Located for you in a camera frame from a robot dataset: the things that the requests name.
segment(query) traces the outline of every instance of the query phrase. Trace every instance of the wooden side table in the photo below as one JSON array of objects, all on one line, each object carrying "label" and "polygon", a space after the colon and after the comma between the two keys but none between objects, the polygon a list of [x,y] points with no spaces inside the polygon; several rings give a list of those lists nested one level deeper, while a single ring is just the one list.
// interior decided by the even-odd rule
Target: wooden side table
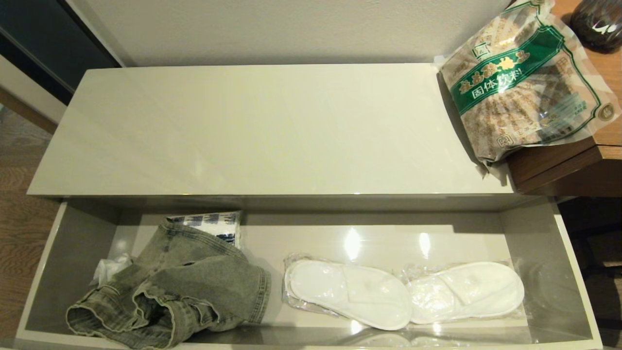
[{"label": "wooden side table", "polygon": [[[580,0],[559,0],[563,20]],[[622,98],[622,50],[587,54],[618,99]],[[622,118],[576,143],[524,148],[508,157],[516,190],[547,196],[622,197]]]}]

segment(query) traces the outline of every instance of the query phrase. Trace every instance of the green label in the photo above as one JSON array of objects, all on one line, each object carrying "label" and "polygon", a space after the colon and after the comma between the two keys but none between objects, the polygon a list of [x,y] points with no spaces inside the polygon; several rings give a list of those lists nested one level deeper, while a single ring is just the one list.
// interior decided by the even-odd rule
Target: green label
[{"label": "green label", "polygon": [[513,88],[527,79],[564,46],[564,37],[552,26],[542,26],[517,49],[480,62],[452,88],[453,101],[460,114],[484,98]]}]

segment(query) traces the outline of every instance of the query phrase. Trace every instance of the white tissue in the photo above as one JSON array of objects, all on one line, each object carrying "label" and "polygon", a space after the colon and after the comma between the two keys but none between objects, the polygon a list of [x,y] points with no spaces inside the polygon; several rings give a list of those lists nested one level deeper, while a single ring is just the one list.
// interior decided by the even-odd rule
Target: white tissue
[{"label": "white tissue", "polygon": [[112,276],[130,265],[132,265],[132,258],[127,253],[121,254],[114,260],[101,259],[95,269],[93,283],[97,281],[98,286],[101,287],[110,281]]}]

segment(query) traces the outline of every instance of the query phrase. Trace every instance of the white wall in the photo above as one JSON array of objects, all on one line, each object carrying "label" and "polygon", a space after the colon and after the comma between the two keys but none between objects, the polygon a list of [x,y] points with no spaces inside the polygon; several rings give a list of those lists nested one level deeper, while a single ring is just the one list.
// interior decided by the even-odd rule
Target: white wall
[{"label": "white wall", "polygon": [[1,55],[0,87],[56,124],[60,122],[67,108]]},{"label": "white wall", "polygon": [[69,0],[123,65],[431,62],[509,0]]}]

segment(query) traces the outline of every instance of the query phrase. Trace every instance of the plastic packaging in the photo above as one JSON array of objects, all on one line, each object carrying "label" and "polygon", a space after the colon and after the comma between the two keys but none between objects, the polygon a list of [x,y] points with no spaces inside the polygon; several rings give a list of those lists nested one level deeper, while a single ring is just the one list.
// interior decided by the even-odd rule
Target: plastic packaging
[{"label": "plastic packaging", "polygon": [[405,327],[412,316],[410,296],[397,277],[377,268],[308,255],[285,259],[283,301],[294,308],[343,315],[388,331]]},{"label": "plastic packaging", "polygon": [[412,322],[463,318],[521,319],[524,286],[519,262],[454,263],[435,267],[407,265],[401,280],[412,297]]},{"label": "plastic packaging", "polygon": [[486,166],[520,147],[582,140],[620,114],[577,36],[550,14],[553,5],[517,1],[440,69]]},{"label": "plastic packaging", "polygon": [[301,261],[301,260],[315,260],[315,261],[321,261],[321,262],[332,262],[330,260],[324,259],[324,258],[317,258],[317,257],[313,257],[311,255],[308,254],[299,254],[299,253],[292,253],[290,255],[288,255],[283,262],[285,263],[285,275],[283,276],[283,286],[282,286],[282,300],[283,303],[288,304],[289,306],[295,308],[295,309],[300,309],[300,310],[304,310],[304,311],[310,311],[310,312],[314,312],[314,313],[323,313],[326,315],[330,315],[330,316],[334,316],[334,317],[341,317],[341,315],[339,315],[338,313],[323,308],[320,305],[317,304],[313,304],[310,303],[308,301],[305,300],[301,300],[300,298],[298,298],[291,290],[290,287],[290,281],[291,281],[291,269],[290,267],[292,266],[292,264],[294,264],[295,262]]},{"label": "plastic packaging", "polygon": [[95,268],[91,284],[101,287],[110,281],[112,276],[130,265],[132,265],[132,258],[127,253],[121,254],[114,260],[101,259]]},{"label": "plastic packaging", "polygon": [[168,217],[172,222],[194,227],[195,229],[214,235],[225,242],[229,242],[237,248],[240,248],[241,244],[239,229],[241,218],[241,211]]}]

